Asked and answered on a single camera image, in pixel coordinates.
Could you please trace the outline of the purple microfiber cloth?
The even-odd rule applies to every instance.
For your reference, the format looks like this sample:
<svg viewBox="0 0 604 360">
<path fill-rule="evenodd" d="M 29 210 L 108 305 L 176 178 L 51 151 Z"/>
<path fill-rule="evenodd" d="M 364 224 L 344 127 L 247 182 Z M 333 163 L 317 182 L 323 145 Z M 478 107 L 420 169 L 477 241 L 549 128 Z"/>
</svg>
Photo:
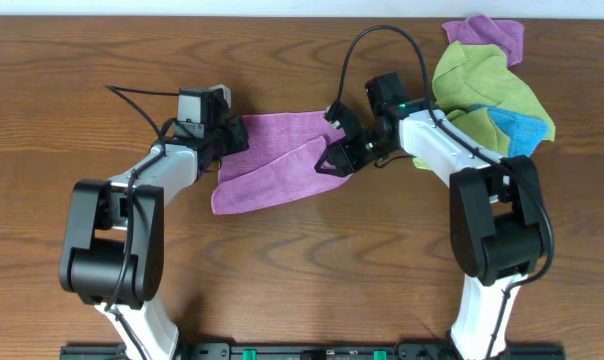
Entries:
<svg viewBox="0 0 604 360">
<path fill-rule="evenodd" d="M 326 147 L 344 136 L 321 111 L 245 115 L 249 149 L 226 156 L 211 196 L 216 215 L 247 213 L 333 190 L 347 179 L 319 174 Z"/>
</svg>

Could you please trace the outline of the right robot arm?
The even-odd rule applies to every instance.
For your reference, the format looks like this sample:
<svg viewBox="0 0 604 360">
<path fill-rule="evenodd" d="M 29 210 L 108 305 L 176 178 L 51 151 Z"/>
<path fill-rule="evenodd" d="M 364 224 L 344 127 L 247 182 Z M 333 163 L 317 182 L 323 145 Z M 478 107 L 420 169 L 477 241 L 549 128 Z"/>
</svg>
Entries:
<svg viewBox="0 0 604 360">
<path fill-rule="evenodd" d="M 397 74 L 365 86 L 375 123 L 334 100 L 324 118 L 343 138 L 315 165 L 347 177 L 402 150 L 426 163 L 449 189 L 450 243 L 465 274 L 449 337 L 459 359 L 508 356 L 505 329 L 519 288 L 549 253 L 550 225 L 538 174 L 527 156 L 505 158 L 456 128 L 427 98 L 409 97 Z"/>
</svg>

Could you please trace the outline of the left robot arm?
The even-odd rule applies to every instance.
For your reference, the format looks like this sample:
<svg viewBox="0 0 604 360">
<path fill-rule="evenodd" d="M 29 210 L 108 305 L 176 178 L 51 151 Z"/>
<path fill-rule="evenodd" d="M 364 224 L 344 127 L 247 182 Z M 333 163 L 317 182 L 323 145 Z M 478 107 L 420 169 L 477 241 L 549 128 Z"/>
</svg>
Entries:
<svg viewBox="0 0 604 360">
<path fill-rule="evenodd" d="M 158 295 L 164 265 L 164 209 L 212 164 L 248 149 L 231 91 L 219 84 L 174 92 L 177 114 L 153 127 L 148 155 L 107 180 L 78 181 L 71 194 L 59 267 L 61 287 L 115 328 L 116 345 L 67 345 L 63 359 L 203 359 Z"/>
</svg>

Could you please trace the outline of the small green cloth with label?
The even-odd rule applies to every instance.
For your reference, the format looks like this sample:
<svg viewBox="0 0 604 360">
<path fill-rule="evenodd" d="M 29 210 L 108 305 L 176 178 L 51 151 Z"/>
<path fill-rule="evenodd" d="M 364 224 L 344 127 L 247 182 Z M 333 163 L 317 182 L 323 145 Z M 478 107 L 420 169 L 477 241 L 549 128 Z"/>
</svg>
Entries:
<svg viewBox="0 0 604 360">
<path fill-rule="evenodd" d="M 486 109 L 455 109 L 447 113 L 446 118 L 478 144 L 502 156 L 508 155 L 510 138 L 495 124 Z"/>
</svg>

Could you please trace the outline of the large green cloth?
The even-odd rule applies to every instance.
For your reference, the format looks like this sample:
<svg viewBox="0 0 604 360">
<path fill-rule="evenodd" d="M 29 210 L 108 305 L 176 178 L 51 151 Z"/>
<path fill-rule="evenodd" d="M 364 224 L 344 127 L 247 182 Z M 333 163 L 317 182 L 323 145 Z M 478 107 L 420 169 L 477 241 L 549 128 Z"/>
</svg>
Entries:
<svg viewBox="0 0 604 360">
<path fill-rule="evenodd" d="M 496 45 L 451 43 L 435 68 L 432 91 L 446 112 L 495 106 L 544 121 L 548 126 L 544 138 L 555 139 L 553 120 L 533 90 L 508 69 L 507 56 Z"/>
</svg>

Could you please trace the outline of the blue cloth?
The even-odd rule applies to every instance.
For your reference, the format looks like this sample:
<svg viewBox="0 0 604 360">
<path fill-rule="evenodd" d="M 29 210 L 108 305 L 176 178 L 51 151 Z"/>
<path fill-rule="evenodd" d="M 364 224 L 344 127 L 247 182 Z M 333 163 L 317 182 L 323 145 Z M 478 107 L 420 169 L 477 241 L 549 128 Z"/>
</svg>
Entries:
<svg viewBox="0 0 604 360">
<path fill-rule="evenodd" d="M 477 105 L 475 110 L 486 110 L 488 116 L 508 138 L 507 156 L 531 156 L 549 132 L 549 125 L 536 117 L 495 106 Z"/>
</svg>

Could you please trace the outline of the purple cloth at back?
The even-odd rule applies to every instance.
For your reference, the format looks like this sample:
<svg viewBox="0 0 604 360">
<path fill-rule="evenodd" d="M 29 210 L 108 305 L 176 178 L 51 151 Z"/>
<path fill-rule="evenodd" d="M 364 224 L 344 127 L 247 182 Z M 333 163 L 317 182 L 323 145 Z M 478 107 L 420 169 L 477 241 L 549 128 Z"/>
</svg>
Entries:
<svg viewBox="0 0 604 360">
<path fill-rule="evenodd" d="M 464 20 L 445 22 L 442 28 L 450 43 L 496 45 L 506 54 L 509 66 L 523 61 L 525 27 L 518 21 L 493 20 L 485 15 L 475 15 Z"/>
</svg>

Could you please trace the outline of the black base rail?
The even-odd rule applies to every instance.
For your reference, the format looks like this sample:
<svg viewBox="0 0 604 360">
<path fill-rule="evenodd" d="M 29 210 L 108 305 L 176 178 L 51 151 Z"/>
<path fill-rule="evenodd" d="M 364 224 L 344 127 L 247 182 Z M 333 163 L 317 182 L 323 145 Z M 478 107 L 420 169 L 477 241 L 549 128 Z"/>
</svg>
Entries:
<svg viewBox="0 0 604 360">
<path fill-rule="evenodd" d="M 59 359 L 133 359 L 124 345 L 63 346 Z M 396 346 L 284 346 L 199 343 L 182 346 L 173 359 L 182 360 L 445 360 L 462 359 L 444 343 L 401 343 Z M 512 345 L 491 359 L 564 360 L 565 351 L 555 345 Z"/>
</svg>

